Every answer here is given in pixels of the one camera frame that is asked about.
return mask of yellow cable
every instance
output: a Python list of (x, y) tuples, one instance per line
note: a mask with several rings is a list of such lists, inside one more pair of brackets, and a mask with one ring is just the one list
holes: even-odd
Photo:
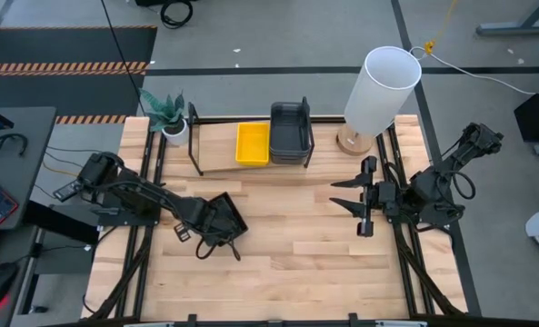
[(436, 44), (436, 41), (443, 36), (444, 30), (447, 29), (447, 25), (449, 24), (449, 21), (451, 20), (451, 14), (453, 13), (455, 5), (457, 5), (457, 1), (459, 0), (453, 0), (451, 3), (451, 6), (449, 6), (449, 10), (447, 11), (447, 15), (444, 17), (443, 21), (443, 27), (439, 30), (439, 33), (437, 33), (436, 38), (432, 39), (429, 42), (424, 43), (424, 51), (427, 55), (430, 55), (433, 53), (434, 45)]
[(43, 167), (45, 169), (53, 172), (53, 173), (62, 173), (62, 174), (66, 174), (66, 175), (73, 176), (73, 177), (78, 176), (76, 173), (71, 173), (71, 172), (66, 172), (66, 171), (62, 171), (62, 170), (53, 169), (53, 168), (49, 167), (48, 165), (46, 165), (45, 161), (43, 161)]

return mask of yellow bin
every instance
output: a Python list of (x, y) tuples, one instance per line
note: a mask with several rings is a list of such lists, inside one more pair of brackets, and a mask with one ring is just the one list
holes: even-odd
[(239, 123), (235, 160), (245, 166), (269, 164), (269, 123)]

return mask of wooden lamp base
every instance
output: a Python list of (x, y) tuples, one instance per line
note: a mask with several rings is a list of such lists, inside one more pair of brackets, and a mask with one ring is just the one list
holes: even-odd
[(340, 150), (350, 155), (365, 154), (374, 145), (373, 135), (358, 134), (348, 124), (340, 127), (335, 138)]

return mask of white lamp shade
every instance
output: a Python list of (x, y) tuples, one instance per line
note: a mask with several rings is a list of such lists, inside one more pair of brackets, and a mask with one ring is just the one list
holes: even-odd
[(383, 46), (364, 60), (344, 119), (359, 134), (378, 135), (394, 120), (421, 79), (418, 60), (403, 49)]

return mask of wooden tabletop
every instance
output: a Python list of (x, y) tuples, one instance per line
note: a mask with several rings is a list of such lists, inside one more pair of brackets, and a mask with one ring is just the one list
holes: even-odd
[[(135, 170), (142, 163), (147, 125), (147, 118), (125, 122), (119, 154)], [(421, 128), (416, 115), (399, 115), (395, 125), (404, 168), (411, 176), (429, 164)], [(249, 231), (235, 241), (241, 262), (226, 247), (201, 261), (195, 258), (199, 238), (180, 243), (173, 229), (177, 221), (163, 213), (152, 242), (142, 321), (185, 321), (190, 313), (198, 314), (199, 321), (344, 320), (349, 312), (358, 313), (360, 319), (406, 318), (391, 226), (374, 211), (374, 237), (358, 237), (357, 220), (328, 200), (335, 196), (356, 201), (360, 193), (330, 186), (358, 174), (363, 159), (338, 149), (339, 126), (313, 125), (315, 150), (307, 169), (272, 166), (200, 177), (186, 146), (167, 145), (166, 188), (207, 199), (229, 192)], [(367, 155), (378, 156), (376, 147)], [(380, 165), (374, 178), (383, 178)], [(86, 295), (92, 309), (121, 276), (128, 232), (129, 228), (118, 228), (95, 254)], [(430, 276), (455, 306), (466, 310), (448, 236), (430, 231), (420, 238)], [(423, 311), (418, 281), (412, 275), (419, 311)], [(127, 313), (135, 281), (131, 285)]]

